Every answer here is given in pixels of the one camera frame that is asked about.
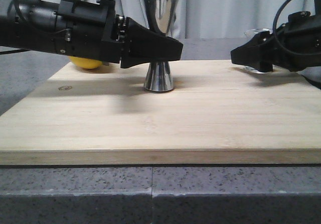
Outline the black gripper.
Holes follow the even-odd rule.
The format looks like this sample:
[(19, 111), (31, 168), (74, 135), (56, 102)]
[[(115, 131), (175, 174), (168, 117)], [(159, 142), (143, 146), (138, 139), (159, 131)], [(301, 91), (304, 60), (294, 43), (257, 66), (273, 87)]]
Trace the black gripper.
[(171, 37), (157, 34), (132, 18), (125, 20), (124, 42), (116, 40), (115, 1), (99, 4), (83, 1), (54, 3), (55, 30), (70, 30), (70, 41), (62, 33), (54, 38), (54, 53), (80, 58), (119, 63), (131, 68), (152, 61), (180, 60), (183, 44)]
[[(290, 71), (302, 71), (320, 66), (320, 15), (309, 11), (290, 14), (288, 22), (277, 29), (281, 49), (279, 66)], [(272, 33), (260, 32), (242, 46), (231, 51), (233, 64), (249, 66), (261, 72), (273, 72), (278, 48)]]

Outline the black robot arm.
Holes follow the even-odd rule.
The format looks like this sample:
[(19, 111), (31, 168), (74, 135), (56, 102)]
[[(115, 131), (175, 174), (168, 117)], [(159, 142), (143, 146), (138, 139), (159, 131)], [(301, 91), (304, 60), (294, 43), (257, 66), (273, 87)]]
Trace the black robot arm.
[(291, 1), (286, 0), (278, 9), (272, 32), (259, 32), (231, 51), (233, 64), (264, 73), (272, 71), (274, 65), (294, 72), (320, 66), (320, 0), (314, 0), (314, 15), (299, 11), (290, 14), (287, 23), (279, 26), (279, 16)]
[(177, 61), (183, 45), (115, 12), (114, 0), (1, 0), (1, 45), (118, 63)]

